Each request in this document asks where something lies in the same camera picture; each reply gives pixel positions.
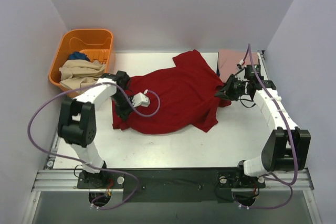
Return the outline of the red t shirt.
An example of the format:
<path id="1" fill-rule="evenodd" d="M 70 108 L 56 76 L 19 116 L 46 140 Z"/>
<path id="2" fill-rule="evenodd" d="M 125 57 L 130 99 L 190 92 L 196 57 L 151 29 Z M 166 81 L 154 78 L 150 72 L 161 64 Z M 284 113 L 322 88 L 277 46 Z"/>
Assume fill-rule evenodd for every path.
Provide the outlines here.
<path id="1" fill-rule="evenodd" d="M 188 125 L 208 132 L 217 124 L 217 109 L 230 106 L 215 93 L 223 86 L 220 78 L 197 50 L 173 57 L 175 66 L 131 77 L 134 93 L 149 90 L 150 105 L 138 107 L 127 120 L 113 113 L 115 130 L 132 128 L 143 134 L 167 134 Z"/>

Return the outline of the beige t shirt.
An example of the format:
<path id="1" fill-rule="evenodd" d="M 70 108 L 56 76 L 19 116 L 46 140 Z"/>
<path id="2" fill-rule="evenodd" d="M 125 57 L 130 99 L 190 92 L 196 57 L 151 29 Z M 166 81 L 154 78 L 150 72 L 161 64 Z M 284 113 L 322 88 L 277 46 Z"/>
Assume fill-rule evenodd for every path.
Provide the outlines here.
<path id="1" fill-rule="evenodd" d="M 99 61 L 67 60 L 59 68 L 60 85 L 69 90 L 84 88 L 95 84 L 104 74 L 106 65 Z"/>

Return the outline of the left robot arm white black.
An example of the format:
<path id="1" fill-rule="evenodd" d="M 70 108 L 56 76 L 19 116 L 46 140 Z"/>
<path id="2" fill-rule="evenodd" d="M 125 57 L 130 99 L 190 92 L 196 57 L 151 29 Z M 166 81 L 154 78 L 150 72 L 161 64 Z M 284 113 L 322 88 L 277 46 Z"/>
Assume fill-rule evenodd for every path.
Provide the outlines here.
<path id="1" fill-rule="evenodd" d="M 133 112 L 127 101 L 132 100 L 133 96 L 125 97 L 122 93 L 130 86 L 127 73 L 104 73 L 98 80 L 98 83 L 103 82 L 107 82 L 108 85 L 88 89 L 73 99 L 65 98 L 61 104 L 58 122 L 58 135 L 72 147 L 78 158 L 84 161 L 84 179 L 95 188 L 103 188 L 108 182 L 107 172 L 101 171 L 102 168 L 106 169 L 107 165 L 93 142 L 97 132 L 96 108 L 111 98 L 115 103 L 114 111 L 120 119 L 126 120 Z"/>

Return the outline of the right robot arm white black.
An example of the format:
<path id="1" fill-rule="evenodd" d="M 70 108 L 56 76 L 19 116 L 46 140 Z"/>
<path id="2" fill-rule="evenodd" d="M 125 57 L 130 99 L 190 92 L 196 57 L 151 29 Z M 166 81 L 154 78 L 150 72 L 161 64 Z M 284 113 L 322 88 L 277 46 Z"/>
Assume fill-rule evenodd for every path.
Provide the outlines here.
<path id="1" fill-rule="evenodd" d="M 301 129 L 290 117 L 281 103 L 275 84 L 261 75 L 260 65 L 247 65 L 240 79 L 231 74 L 217 91 L 216 97 L 238 101 L 244 95 L 260 109 L 270 132 L 259 157 L 243 161 L 243 169 L 234 174 L 235 183 L 248 186 L 253 177 L 283 171 L 297 173 L 306 166 L 311 134 Z"/>

